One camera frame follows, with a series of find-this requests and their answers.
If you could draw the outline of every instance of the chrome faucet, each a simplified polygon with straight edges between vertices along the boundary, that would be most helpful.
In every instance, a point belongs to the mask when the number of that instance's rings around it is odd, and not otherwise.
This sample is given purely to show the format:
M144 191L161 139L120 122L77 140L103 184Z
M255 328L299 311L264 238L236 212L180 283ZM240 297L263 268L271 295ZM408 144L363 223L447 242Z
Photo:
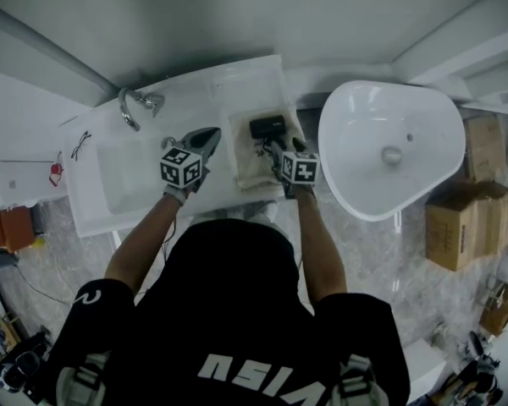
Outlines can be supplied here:
M132 117L128 106L126 105L126 95L130 95L135 99L136 102L139 102L143 107L147 110L152 110L152 116L155 118L158 112L162 109L163 102L165 98L162 95L157 95L155 93L148 93L146 96L143 96L138 91L132 91L127 87L123 88L119 92L119 104L120 104L120 112L122 113L122 117L126 124L130 126L135 132L141 129L141 126L134 120Z

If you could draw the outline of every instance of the tile floor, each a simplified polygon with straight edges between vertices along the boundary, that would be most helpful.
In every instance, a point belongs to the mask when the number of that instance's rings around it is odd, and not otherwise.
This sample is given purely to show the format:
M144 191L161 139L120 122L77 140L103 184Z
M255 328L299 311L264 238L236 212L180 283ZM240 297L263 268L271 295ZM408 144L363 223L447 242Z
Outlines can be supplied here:
M463 116L473 115L464 111ZM307 141L318 150L320 110L300 112ZM499 119L508 144L508 116ZM508 186L508 173L501 176ZM425 254L424 204L427 196L402 212L402 233L394 229L393 218L383 222L361 221L340 207L325 181L316 189L320 210L342 256L351 292L372 294L392 304L400 338L404 346L427 337L445 321L458 336L473 329L481 306L478 290L488 275L495 271L499 258L473 263L460 272L448 272L427 260ZM31 284L47 294L71 301L79 287L103 275L113 253L110 233L79 239L67 199L44 203L41 212L46 245L38 250L20 252L19 269ZM190 218L178 221L172 243L188 227ZM276 221L290 237L299 262L298 216L293 200L279 201ZM124 237L128 231L121 231ZM149 287L163 268L163 256L146 280ZM31 290L13 267L0 271L3 294L11 308L20 316L28 333L45 325L56 337L69 312L67 305L54 302ZM301 277L301 301L307 304L305 283Z

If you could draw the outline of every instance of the shirt sleeve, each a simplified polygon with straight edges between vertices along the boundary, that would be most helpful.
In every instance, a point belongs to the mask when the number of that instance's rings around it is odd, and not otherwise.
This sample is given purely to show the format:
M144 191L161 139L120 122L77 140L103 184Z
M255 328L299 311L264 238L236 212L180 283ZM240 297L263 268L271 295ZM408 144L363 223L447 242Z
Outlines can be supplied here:
M56 404L56 384L64 367L75 368L88 354L105 353L124 341L134 308L131 289L118 280L96 280L80 289L43 371L49 402Z
M391 306L366 294L333 294L314 307L317 329L347 362L351 354L371 360L390 405L405 405L410 379Z

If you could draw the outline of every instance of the gray wall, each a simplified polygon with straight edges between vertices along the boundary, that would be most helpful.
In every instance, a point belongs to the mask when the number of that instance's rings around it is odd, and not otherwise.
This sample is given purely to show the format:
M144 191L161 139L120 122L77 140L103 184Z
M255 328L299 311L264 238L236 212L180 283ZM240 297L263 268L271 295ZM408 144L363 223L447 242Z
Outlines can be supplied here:
M474 1L0 0L0 8L113 83L141 86L273 52L287 67L391 62ZM82 90L76 80L38 74L23 57L2 58L0 72L63 96L63 84ZM75 94L68 97L87 103Z

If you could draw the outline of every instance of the brown box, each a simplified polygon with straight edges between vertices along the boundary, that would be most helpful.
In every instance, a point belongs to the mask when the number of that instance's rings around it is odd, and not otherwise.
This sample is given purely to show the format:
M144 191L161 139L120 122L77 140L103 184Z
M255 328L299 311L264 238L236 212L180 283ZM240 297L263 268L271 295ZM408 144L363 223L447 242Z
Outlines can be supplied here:
M493 115L464 121L467 132L467 177L474 182L495 180L507 169L505 139Z
M508 189L495 182L454 184L425 217L427 258L451 271L508 245Z
M508 284L500 282L497 294L489 298L483 309L480 325L490 334L499 336L508 322Z

